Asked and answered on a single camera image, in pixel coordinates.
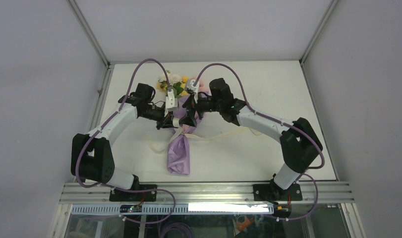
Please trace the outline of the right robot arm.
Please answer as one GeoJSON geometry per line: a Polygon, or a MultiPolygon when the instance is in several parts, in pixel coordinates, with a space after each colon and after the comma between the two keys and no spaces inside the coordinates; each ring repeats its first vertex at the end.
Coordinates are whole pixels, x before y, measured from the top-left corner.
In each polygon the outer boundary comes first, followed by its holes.
{"type": "Polygon", "coordinates": [[[276,119],[255,111],[246,101],[233,96],[223,78],[210,82],[209,95],[199,91],[195,79],[187,81],[185,90],[189,97],[182,105],[186,114],[179,120],[180,124],[196,127],[204,113],[218,112],[226,122],[258,131],[281,145],[284,164],[271,179],[270,188],[271,196],[277,201],[289,196],[291,185],[323,150],[308,120],[276,119]]]}

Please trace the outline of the pink fake flower stem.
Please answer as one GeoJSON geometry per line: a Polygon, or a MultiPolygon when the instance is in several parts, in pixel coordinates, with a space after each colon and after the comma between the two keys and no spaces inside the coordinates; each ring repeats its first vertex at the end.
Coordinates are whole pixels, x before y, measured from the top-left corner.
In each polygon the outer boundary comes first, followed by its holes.
{"type": "MultiPolygon", "coordinates": [[[[191,82],[195,81],[195,80],[196,80],[196,77],[192,77],[192,78],[189,79],[187,84],[191,84],[191,82]]],[[[208,84],[204,83],[202,78],[200,78],[198,80],[198,91],[197,91],[197,93],[201,93],[201,92],[203,92],[203,93],[205,93],[207,95],[210,95],[209,86],[208,86],[208,84]]]]}

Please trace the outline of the cream ribbon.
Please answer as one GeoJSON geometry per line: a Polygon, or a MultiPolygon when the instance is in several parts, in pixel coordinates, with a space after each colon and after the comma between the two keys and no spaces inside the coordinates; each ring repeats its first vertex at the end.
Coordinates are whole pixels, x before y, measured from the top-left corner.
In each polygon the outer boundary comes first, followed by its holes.
{"type": "Polygon", "coordinates": [[[156,154],[163,154],[169,151],[170,145],[172,144],[172,142],[174,140],[176,140],[179,136],[185,136],[187,139],[195,139],[195,140],[199,140],[199,141],[218,141],[220,139],[226,138],[226,137],[233,137],[236,136],[237,134],[241,134],[242,132],[245,132],[247,130],[250,130],[255,136],[260,136],[262,135],[262,133],[260,133],[259,131],[256,131],[254,129],[248,128],[248,127],[243,127],[241,126],[238,129],[232,130],[232,131],[228,131],[219,135],[215,135],[212,137],[200,137],[198,135],[195,134],[191,134],[191,133],[183,133],[182,128],[178,128],[177,131],[173,134],[173,136],[169,139],[168,144],[165,148],[163,149],[158,149],[154,146],[154,141],[151,139],[151,134],[146,134],[145,139],[148,141],[148,146],[149,148],[156,154]]]}

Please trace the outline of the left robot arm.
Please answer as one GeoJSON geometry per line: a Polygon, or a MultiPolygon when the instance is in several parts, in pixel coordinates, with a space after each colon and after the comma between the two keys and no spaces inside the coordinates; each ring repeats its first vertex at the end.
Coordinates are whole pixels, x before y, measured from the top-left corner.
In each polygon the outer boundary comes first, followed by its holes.
{"type": "Polygon", "coordinates": [[[91,131],[78,133],[72,140],[71,173],[85,187],[86,179],[96,185],[120,189],[127,201],[139,197],[139,177],[122,171],[115,165],[112,146],[124,130],[138,118],[152,120],[156,128],[176,128],[179,125],[166,106],[153,104],[153,87],[139,83],[136,91],[122,96],[112,114],[91,131]]]}

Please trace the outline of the white fake flower stem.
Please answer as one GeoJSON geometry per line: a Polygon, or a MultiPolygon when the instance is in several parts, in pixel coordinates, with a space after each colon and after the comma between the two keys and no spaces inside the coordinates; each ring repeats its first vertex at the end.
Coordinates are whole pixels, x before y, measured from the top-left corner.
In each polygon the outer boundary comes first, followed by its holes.
{"type": "MultiPolygon", "coordinates": [[[[182,83],[182,77],[178,74],[174,74],[171,73],[170,70],[166,70],[167,73],[167,77],[169,79],[169,84],[170,86],[176,86],[177,84],[181,84],[182,83]]],[[[158,89],[167,89],[168,88],[168,83],[167,83],[167,79],[166,79],[166,75],[165,74],[161,74],[158,79],[157,79],[157,88],[158,89]]]]}

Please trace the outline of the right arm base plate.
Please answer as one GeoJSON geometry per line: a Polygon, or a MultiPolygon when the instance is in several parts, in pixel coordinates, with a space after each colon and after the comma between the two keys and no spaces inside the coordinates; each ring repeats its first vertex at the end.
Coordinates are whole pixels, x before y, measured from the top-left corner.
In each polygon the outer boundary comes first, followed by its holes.
{"type": "Polygon", "coordinates": [[[292,184],[283,190],[274,184],[253,184],[253,196],[255,201],[302,201],[303,196],[299,184],[292,184]]]}

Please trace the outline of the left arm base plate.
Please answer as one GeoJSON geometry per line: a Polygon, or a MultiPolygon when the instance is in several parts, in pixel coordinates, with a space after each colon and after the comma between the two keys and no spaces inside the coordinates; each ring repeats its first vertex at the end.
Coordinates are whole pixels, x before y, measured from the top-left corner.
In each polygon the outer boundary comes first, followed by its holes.
{"type": "Polygon", "coordinates": [[[155,202],[157,200],[156,191],[148,192],[125,192],[118,189],[111,191],[109,196],[110,202],[155,202]]]}

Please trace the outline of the pink purple wrapping paper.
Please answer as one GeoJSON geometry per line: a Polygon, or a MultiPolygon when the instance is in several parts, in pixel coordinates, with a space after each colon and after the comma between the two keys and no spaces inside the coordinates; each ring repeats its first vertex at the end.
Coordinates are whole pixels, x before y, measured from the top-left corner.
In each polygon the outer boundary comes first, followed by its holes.
{"type": "Polygon", "coordinates": [[[166,168],[169,173],[188,176],[190,174],[190,145],[187,134],[192,134],[196,127],[183,125],[180,128],[169,128],[173,135],[169,140],[166,168]]]}

